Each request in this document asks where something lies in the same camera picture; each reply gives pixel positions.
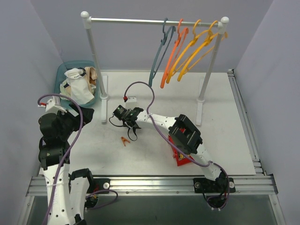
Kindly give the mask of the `orange clothespin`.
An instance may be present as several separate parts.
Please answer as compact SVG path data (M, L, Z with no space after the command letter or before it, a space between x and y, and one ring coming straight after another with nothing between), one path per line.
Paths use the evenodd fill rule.
M122 141L124 147L126 147L127 143L131 143L127 138L125 138L123 136L121 137L121 141Z

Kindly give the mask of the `white underwear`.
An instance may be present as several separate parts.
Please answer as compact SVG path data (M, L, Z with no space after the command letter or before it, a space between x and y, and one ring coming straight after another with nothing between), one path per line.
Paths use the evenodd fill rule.
M70 69L64 75L66 76L68 86L71 88L70 96L77 104L84 105L94 99L89 77L84 68Z

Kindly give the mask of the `orange plastic hanger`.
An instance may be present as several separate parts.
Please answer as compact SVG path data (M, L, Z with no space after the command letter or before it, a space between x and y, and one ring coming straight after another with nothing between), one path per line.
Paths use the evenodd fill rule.
M186 39L186 36L189 33L189 29L187 27L185 27L182 31L180 31L180 27L181 27L181 24L182 24L183 20L184 20L183 18L180 19L180 21L178 23L178 26L177 26L177 29L176 29L178 37L174 42L172 52L170 54L170 57L168 59L168 63L165 67L165 71L164 71L164 74L162 76L162 80L161 80L161 84L160 84L161 89L164 88L165 83L167 81L167 78L171 74L170 73L171 68L175 64L175 61L176 61L176 59L178 57L178 54L179 54L179 52L180 52L180 50L183 46L183 43Z

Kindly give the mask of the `teal plastic hanger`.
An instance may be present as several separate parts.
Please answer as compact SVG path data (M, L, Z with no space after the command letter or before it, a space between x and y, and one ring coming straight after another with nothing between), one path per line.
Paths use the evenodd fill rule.
M168 28L167 31L165 31L165 26L166 26L166 22L168 21L168 18L164 19L164 23L163 23L163 28L162 28L162 32L163 32L163 38L160 41L160 46L157 50L157 53L155 55L155 58L153 60L152 63L152 67L150 70L150 75L149 75L149 80L148 80L148 85L151 87L153 84L153 79L156 76L156 73L158 72L158 69L162 63L162 60L165 57L166 51L168 50L168 47L170 45L170 42L173 38L173 35L176 31L175 26L170 26Z

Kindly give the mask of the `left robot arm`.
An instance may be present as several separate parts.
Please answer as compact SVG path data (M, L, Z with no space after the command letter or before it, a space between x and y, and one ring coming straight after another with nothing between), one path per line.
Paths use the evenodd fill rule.
M73 132L80 133L83 126L91 122L94 109L70 106L78 112L77 116L59 106L56 112L47 112L38 120L42 133L38 159L48 200L44 225L86 224L83 218L85 195L95 187L88 168L69 173L69 154L74 144L68 143Z

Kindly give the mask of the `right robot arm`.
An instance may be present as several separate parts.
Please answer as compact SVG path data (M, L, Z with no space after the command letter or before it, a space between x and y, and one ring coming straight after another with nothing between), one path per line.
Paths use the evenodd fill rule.
M126 109L119 105L113 116L122 122L122 126L132 129L155 129L161 137L182 154L187 160L201 167L208 180L209 189L218 192L228 187L229 178L206 150L200 130L184 114L166 117L153 114L139 107Z

